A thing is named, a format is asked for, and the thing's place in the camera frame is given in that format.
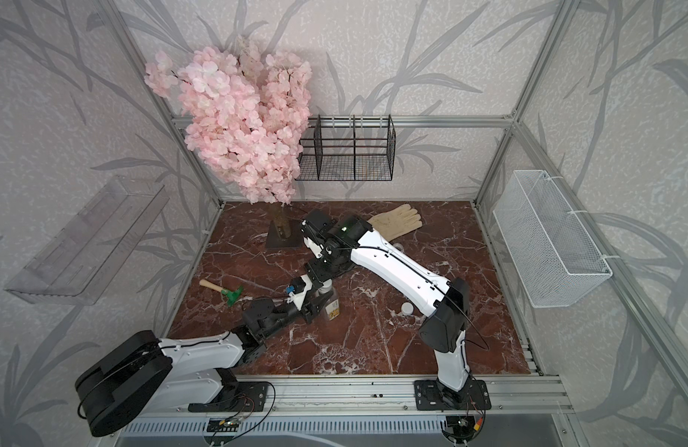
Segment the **clear bottle with yellow label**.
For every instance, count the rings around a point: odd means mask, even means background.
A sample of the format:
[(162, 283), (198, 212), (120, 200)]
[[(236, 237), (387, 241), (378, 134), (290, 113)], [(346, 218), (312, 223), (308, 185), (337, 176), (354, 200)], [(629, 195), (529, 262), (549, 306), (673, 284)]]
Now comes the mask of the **clear bottle with yellow label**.
[(334, 320), (340, 315), (338, 293), (332, 279), (325, 281), (323, 286), (319, 288), (319, 298), (323, 300), (321, 312), (326, 314), (328, 320)]

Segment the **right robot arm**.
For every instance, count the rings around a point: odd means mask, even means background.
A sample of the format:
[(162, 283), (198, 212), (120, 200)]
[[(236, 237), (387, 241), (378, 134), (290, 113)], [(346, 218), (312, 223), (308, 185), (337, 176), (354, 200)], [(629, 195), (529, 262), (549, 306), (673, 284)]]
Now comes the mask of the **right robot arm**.
[(314, 258), (305, 264), (306, 274), (292, 283), (289, 303), (303, 311), (315, 296), (329, 292), (334, 279), (363, 267), (403, 294), (425, 317), (419, 336), (434, 350), (440, 387), (455, 393), (463, 389), (470, 378), (465, 352), (469, 287), (464, 280), (427, 270), (357, 215), (336, 223), (314, 210), (300, 231)]

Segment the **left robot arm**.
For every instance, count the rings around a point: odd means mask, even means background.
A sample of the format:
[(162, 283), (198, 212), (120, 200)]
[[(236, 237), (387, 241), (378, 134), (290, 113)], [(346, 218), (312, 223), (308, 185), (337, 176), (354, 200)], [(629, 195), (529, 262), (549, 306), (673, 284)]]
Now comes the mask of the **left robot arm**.
[(222, 335), (174, 340), (140, 331), (79, 376), (77, 415), (87, 421), (92, 436), (105, 437), (141, 413), (257, 410), (269, 386), (242, 384), (234, 369), (258, 359), (267, 339), (296, 320), (319, 316), (335, 296), (327, 284), (307, 292), (301, 305), (254, 300), (243, 323)]

